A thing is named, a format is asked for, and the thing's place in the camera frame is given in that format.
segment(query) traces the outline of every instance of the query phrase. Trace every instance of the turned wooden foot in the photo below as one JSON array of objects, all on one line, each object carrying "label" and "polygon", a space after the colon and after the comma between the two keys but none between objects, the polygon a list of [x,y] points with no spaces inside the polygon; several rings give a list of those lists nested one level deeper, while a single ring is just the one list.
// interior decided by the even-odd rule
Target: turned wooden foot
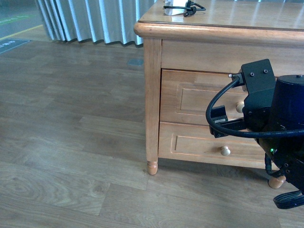
[{"label": "turned wooden foot", "polygon": [[157,161],[148,161],[148,173],[150,175],[155,175],[157,173]]},{"label": "turned wooden foot", "polygon": [[272,188],[272,189],[278,189],[282,186],[282,184],[285,182],[286,177],[285,176],[281,176],[278,178],[272,177],[269,182],[268,185]]}]

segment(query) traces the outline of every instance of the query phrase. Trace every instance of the drawer knob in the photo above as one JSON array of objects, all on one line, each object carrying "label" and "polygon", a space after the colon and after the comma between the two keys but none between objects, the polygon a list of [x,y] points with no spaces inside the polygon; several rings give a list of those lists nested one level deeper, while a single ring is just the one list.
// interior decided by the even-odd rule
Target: drawer knob
[{"label": "drawer knob", "polygon": [[244,101],[240,101],[236,105],[236,109],[238,113],[243,113],[243,108],[244,108]]},{"label": "drawer knob", "polygon": [[228,156],[230,154],[230,150],[227,146],[223,146],[221,149],[220,149],[220,153],[223,155],[223,156]]}]

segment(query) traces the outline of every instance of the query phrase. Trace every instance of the floor mat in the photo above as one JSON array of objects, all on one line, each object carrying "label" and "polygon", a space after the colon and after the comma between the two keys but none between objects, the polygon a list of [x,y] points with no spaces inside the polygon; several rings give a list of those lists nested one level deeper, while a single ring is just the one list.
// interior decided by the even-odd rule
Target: floor mat
[{"label": "floor mat", "polygon": [[3,39],[0,40],[0,54],[19,47],[22,44],[26,44],[30,40],[25,39]]}]

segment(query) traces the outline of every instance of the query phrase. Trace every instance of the white object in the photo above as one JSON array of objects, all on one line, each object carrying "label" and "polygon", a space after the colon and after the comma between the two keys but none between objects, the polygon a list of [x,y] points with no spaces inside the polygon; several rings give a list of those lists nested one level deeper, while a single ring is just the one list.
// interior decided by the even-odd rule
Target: white object
[{"label": "white object", "polygon": [[223,146],[220,150],[220,153],[223,155],[223,156],[228,156],[230,154],[230,150],[227,146]]},{"label": "white object", "polygon": [[238,102],[237,105],[236,105],[237,112],[238,113],[243,113],[244,106],[245,106],[244,101]]},{"label": "white object", "polygon": [[[165,1],[165,6],[181,6],[186,7],[187,0],[167,0]],[[165,14],[169,16],[183,14],[186,10],[184,9],[165,9]]]}]

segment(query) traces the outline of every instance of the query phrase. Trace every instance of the wooden floor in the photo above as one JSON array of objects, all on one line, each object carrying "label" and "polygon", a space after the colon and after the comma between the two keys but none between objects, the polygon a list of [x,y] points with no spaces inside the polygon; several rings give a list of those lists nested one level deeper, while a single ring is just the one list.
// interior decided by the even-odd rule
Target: wooden floor
[{"label": "wooden floor", "polygon": [[143,67],[127,65],[142,48],[38,37],[0,55],[1,228],[304,227],[304,207],[273,203],[295,188],[263,170],[160,160],[147,174]]}]

